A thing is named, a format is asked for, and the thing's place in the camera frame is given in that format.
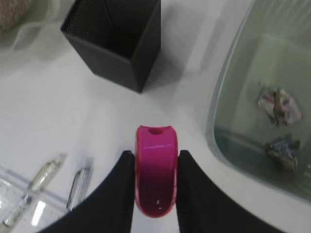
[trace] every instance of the pink cylindrical object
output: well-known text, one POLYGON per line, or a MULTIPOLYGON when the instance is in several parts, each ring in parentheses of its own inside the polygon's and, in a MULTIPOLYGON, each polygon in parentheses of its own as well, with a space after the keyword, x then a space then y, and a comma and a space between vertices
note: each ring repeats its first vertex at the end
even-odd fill
POLYGON ((171 127, 140 126, 136 133, 138 208, 149 217, 166 215, 177 193, 177 135, 171 127))

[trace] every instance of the black mesh container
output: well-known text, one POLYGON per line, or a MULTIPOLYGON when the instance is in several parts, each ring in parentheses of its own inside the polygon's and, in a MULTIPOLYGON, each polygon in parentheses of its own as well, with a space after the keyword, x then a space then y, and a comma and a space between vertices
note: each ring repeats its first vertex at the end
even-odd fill
POLYGON ((161 47, 161 1, 77 0, 61 31, 94 74, 141 92, 161 47))

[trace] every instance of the white surface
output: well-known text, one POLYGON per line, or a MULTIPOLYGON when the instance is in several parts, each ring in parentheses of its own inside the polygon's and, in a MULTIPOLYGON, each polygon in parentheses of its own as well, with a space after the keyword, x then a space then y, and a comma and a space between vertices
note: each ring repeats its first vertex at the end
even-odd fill
MULTIPOLYGON (((225 166, 205 140, 213 87, 250 2, 162 0, 162 51, 141 95, 94 76, 61 35, 60 24, 46 26, 28 48, 0 60, 2 165, 31 179, 56 151, 68 152, 49 185, 66 199, 82 154, 95 158, 90 193, 123 150, 134 151, 139 125, 172 125, 179 148, 189 150, 231 198, 287 232, 309 233, 309 204, 225 166)), ((135 207, 132 232, 178 232, 175 208, 152 219, 135 207)))

